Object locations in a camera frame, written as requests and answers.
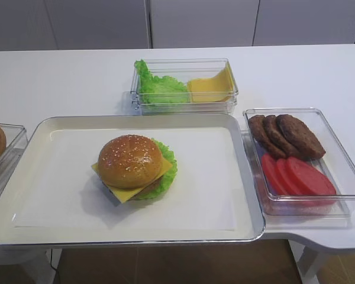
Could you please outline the brown meat patty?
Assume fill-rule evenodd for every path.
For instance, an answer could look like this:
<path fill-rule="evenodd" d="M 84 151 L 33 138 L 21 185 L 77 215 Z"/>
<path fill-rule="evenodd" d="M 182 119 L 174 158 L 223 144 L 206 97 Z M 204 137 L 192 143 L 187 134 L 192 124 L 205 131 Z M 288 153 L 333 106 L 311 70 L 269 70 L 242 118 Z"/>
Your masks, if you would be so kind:
<path fill-rule="evenodd" d="M 263 118 L 263 128 L 270 139 L 270 141 L 277 147 L 279 147 L 286 157 L 301 158 L 300 152 L 295 146 L 293 146 L 284 135 L 281 133 L 280 128 L 277 125 L 277 117 L 275 115 L 268 115 Z"/>
<path fill-rule="evenodd" d="M 283 136 L 300 152 L 304 160 L 317 160 L 325 155 L 322 144 L 303 121 L 282 114 L 277 116 L 276 122 Z"/>
<path fill-rule="evenodd" d="M 264 115 L 255 115 L 248 119 L 248 126 L 251 131 L 253 138 L 275 159 L 285 159 L 286 154 L 277 146 L 275 146 L 272 141 L 267 136 L 264 127 L 263 120 Z"/>

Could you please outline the green lettuce leaves in box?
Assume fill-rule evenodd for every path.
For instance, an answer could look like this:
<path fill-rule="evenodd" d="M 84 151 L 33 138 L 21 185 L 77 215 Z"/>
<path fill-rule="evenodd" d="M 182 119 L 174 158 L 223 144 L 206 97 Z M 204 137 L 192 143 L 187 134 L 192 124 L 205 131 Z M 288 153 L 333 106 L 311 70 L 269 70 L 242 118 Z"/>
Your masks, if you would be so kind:
<path fill-rule="evenodd" d="M 134 63 L 140 77 L 139 93 L 147 104 L 189 103 L 188 89 L 183 82 L 171 76 L 158 77 L 149 71 L 146 62 L 141 59 Z"/>

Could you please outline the white rectangular serving tray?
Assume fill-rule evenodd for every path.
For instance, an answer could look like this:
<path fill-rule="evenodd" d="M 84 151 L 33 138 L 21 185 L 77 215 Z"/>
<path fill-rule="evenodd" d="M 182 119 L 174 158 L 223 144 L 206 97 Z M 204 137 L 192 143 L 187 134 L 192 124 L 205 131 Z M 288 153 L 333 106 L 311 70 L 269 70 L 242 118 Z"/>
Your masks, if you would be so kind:
<path fill-rule="evenodd" d="M 165 194 L 121 204 L 92 170 L 124 134 L 173 150 Z M 0 246 L 250 242 L 264 228 L 238 122 L 225 114 L 49 118 L 0 197 Z"/>

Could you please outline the right red tomato slice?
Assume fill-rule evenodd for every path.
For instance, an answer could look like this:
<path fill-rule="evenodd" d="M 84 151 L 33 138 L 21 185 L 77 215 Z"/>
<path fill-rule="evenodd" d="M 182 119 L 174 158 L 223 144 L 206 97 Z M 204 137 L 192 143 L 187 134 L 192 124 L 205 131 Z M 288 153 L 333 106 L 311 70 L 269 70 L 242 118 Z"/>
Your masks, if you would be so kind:
<path fill-rule="evenodd" d="M 290 179 L 302 190 L 304 195 L 335 195 L 332 182 L 319 170 L 295 157 L 285 162 Z"/>

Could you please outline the left brown meat patty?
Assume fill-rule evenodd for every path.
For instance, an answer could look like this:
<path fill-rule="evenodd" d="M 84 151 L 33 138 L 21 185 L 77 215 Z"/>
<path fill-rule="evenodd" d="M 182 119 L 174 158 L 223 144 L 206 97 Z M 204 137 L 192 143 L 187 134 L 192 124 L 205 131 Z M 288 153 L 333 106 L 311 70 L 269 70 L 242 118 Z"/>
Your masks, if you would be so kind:
<path fill-rule="evenodd" d="M 286 154 L 277 146 L 275 146 L 272 141 L 267 136 L 264 127 L 263 120 L 264 115 L 255 115 L 248 119 L 248 126 L 251 131 L 253 138 L 275 159 L 285 159 Z"/>

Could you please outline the clear lettuce and cheese box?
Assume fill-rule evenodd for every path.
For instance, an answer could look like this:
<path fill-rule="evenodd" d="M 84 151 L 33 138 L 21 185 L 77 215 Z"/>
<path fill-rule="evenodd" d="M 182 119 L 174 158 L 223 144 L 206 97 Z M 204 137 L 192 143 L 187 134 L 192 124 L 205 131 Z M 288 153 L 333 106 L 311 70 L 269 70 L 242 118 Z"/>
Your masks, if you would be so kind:
<path fill-rule="evenodd" d="M 217 75 L 228 59 L 176 59 L 176 60 L 144 60 L 149 71 L 158 77 L 171 76 L 187 87 L 187 82 L 198 78 L 212 78 Z M 224 113 L 231 114 L 237 105 L 238 87 L 231 70 L 234 81 L 234 95 L 224 102 L 194 103 L 191 93 L 188 91 L 190 102 L 180 104 L 147 104 L 143 102 L 142 94 L 139 93 L 140 77 L 134 66 L 134 75 L 130 94 L 132 105 L 141 115 L 154 114 L 193 114 L 193 113 Z"/>

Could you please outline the clear bun box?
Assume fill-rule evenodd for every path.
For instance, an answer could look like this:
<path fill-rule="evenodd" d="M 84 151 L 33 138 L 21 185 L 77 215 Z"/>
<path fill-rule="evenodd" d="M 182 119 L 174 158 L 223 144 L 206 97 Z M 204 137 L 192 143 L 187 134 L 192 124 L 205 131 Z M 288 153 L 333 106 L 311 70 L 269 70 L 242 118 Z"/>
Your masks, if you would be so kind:
<path fill-rule="evenodd" d="M 17 166 L 27 144 L 27 132 L 22 125 L 0 124 L 7 144 L 0 156 L 0 195 Z"/>

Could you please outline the green lettuce leaf on burger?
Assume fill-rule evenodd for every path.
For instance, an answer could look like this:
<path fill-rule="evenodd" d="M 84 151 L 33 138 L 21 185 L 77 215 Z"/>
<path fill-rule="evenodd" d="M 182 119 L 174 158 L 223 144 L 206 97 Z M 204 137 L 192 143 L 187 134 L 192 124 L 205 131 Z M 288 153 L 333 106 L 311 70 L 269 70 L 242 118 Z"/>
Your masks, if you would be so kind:
<path fill-rule="evenodd" d="M 177 175 L 178 172 L 178 164 L 177 160 L 175 159 L 175 154 L 174 152 L 166 145 L 164 145 L 162 142 L 159 142 L 155 139 L 152 138 L 152 140 L 156 143 L 156 145 L 159 147 L 162 156 L 166 162 L 169 162 L 168 164 L 168 169 L 161 175 L 163 177 L 160 187 L 156 192 L 154 192 L 152 195 L 149 195 L 149 198 L 147 199 L 154 199 L 165 193 L 170 186 L 172 185 L 174 178 Z M 133 197 L 131 200 L 147 200 L 146 198 L 144 199 L 134 199 Z"/>

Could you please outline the middle red tomato slice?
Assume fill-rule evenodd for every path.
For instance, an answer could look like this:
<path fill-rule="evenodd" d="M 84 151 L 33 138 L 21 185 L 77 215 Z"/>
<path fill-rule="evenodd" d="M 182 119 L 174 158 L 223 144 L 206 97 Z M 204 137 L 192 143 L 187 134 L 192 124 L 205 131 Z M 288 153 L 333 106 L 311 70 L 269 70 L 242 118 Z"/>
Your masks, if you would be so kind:
<path fill-rule="evenodd" d="M 302 191 L 301 189 L 293 182 L 291 177 L 288 175 L 288 172 L 286 170 L 286 160 L 285 159 L 279 159 L 276 162 L 276 171 L 277 175 L 279 176 L 279 179 L 283 186 L 285 187 L 287 194 L 289 195 L 301 195 Z"/>

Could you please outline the yellow cheese slices in box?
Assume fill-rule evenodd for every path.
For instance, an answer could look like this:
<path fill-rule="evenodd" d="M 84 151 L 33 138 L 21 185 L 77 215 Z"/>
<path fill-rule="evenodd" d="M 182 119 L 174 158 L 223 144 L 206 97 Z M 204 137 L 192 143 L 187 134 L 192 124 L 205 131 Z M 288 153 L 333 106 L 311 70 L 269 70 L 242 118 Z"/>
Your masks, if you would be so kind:
<path fill-rule="evenodd" d="M 198 78 L 187 82 L 194 103 L 224 102 L 234 95 L 234 81 L 230 65 L 212 78 Z"/>

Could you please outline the sesame bun top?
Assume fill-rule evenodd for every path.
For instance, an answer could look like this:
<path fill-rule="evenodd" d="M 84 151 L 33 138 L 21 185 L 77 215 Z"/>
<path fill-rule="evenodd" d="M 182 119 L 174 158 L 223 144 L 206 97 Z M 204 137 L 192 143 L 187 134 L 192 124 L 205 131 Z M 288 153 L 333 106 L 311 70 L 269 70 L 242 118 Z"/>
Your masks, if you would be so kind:
<path fill-rule="evenodd" d="M 97 162 L 98 175 L 109 186 L 132 189 L 146 186 L 161 172 L 163 156 L 150 138 L 122 135 L 103 146 Z"/>

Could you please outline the right brown meat patty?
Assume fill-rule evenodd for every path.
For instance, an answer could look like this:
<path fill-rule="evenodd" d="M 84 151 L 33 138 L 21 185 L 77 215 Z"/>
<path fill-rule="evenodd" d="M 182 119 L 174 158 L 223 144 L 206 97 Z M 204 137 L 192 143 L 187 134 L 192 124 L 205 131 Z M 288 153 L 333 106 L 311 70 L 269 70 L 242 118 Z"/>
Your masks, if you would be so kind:
<path fill-rule="evenodd" d="M 276 122 L 283 136 L 300 152 L 304 160 L 317 160 L 325 155 L 322 144 L 303 121 L 282 114 L 277 116 Z"/>

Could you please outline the brown patty in burger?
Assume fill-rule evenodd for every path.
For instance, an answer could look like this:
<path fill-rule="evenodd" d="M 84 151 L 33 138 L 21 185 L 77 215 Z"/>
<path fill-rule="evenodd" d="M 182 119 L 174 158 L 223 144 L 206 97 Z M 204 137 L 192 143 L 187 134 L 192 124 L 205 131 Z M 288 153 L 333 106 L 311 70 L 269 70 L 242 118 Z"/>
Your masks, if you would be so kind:
<path fill-rule="evenodd" d="M 144 199 L 144 198 L 149 198 L 149 195 L 152 195 L 154 192 L 158 190 L 160 187 L 160 183 L 162 181 L 163 177 L 161 176 L 157 180 L 155 180 L 153 183 L 149 184 L 146 186 L 141 192 L 138 194 L 134 195 L 134 199 Z"/>

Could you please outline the left red tomato slice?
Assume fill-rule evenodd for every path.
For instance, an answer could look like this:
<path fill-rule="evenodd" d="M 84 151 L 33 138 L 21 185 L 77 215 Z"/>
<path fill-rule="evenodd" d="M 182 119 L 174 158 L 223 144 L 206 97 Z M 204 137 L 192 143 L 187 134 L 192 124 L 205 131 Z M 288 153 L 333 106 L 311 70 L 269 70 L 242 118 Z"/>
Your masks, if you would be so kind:
<path fill-rule="evenodd" d="M 277 195 L 287 195 L 283 183 L 277 175 L 276 160 L 270 154 L 264 154 L 261 158 L 263 173 L 266 176 L 271 187 L 274 189 Z"/>

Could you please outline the red tomato slice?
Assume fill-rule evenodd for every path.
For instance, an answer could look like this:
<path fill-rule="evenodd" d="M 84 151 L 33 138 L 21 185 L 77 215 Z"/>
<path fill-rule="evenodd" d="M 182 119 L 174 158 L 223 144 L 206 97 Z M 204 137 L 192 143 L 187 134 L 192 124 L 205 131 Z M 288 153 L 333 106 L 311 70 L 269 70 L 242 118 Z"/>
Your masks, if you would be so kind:
<path fill-rule="evenodd" d="M 288 172 L 286 170 L 286 160 L 285 159 L 279 159 L 276 162 L 276 171 L 277 175 L 279 176 L 279 179 L 283 186 L 285 187 L 287 194 L 289 195 L 301 195 L 302 191 L 301 189 L 293 182 L 291 177 L 288 175 Z"/>
<path fill-rule="evenodd" d="M 295 157 L 285 162 L 290 179 L 302 190 L 304 195 L 335 195 L 332 182 L 319 170 Z"/>
<path fill-rule="evenodd" d="M 266 176 L 271 187 L 274 189 L 277 195 L 287 195 L 283 183 L 277 175 L 276 160 L 270 154 L 264 154 L 261 158 L 263 173 Z"/>

